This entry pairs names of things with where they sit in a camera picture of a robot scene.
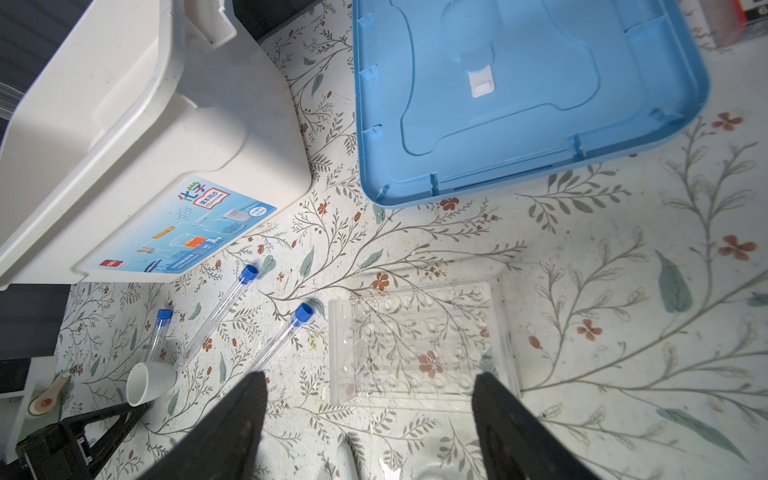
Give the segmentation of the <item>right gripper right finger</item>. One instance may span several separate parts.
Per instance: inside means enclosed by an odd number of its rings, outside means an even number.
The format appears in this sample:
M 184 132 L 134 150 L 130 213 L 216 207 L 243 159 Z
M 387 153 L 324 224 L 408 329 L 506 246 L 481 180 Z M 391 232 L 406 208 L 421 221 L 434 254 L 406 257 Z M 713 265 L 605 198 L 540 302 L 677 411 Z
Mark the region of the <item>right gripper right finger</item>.
M 479 374 L 471 399 L 489 479 L 598 478 L 492 374 Z

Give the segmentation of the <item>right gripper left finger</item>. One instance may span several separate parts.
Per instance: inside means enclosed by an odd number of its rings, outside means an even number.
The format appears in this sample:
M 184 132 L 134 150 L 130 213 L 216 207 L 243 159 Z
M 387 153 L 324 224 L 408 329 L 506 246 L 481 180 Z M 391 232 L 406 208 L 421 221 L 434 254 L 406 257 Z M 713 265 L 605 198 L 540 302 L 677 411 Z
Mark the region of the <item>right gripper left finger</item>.
M 251 372 L 143 479 L 250 479 L 261 440 L 268 389 L 262 372 Z

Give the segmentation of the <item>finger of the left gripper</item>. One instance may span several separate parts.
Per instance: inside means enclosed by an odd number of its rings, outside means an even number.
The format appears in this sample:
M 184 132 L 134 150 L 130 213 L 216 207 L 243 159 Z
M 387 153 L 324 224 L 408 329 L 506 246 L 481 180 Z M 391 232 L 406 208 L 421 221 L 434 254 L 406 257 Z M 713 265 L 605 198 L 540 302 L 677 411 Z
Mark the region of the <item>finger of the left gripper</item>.
M 47 425 L 21 440 L 14 461 L 16 479 L 94 479 L 149 410 L 148 403 L 127 403 L 75 415 Z M 111 427 L 90 441 L 86 427 L 111 420 Z

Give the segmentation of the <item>clear test tube rack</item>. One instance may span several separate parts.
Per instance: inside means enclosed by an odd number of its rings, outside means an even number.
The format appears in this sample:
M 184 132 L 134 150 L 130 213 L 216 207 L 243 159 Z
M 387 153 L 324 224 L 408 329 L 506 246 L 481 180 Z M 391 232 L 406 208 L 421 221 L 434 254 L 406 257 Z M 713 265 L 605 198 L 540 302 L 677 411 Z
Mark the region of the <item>clear test tube rack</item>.
M 482 373 L 520 393 L 498 278 L 335 299 L 328 314 L 334 406 L 465 411 Z

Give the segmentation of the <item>blue capped test tube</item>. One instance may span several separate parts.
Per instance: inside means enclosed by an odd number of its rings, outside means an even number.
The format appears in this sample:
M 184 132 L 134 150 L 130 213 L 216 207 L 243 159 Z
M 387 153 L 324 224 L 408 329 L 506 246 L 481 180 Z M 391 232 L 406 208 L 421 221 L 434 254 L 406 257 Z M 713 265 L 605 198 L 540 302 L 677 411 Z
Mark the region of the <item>blue capped test tube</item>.
M 145 363 L 155 362 L 160 359 L 172 317 L 173 311 L 171 309 L 160 309 L 158 311 L 154 328 L 149 338 L 147 353 L 144 357 Z
M 246 364 L 243 374 L 264 371 L 276 359 L 296 334 L 315 316 L 315 308 L 307 302 L 301 303 L 290 319 L 272 336 L 256 344 L 255 355 Z
M 200 325 L 197 333 L 187 343 L 175 364 L 177 372 L 183 371 L 201 352 L 208 351 L 211 348 L 213 334 L 223 321 L 226 313 L 244 295 L 258 275 L 259 270 L 256 266 L 252 264 L 245 265 L 237 279 Z

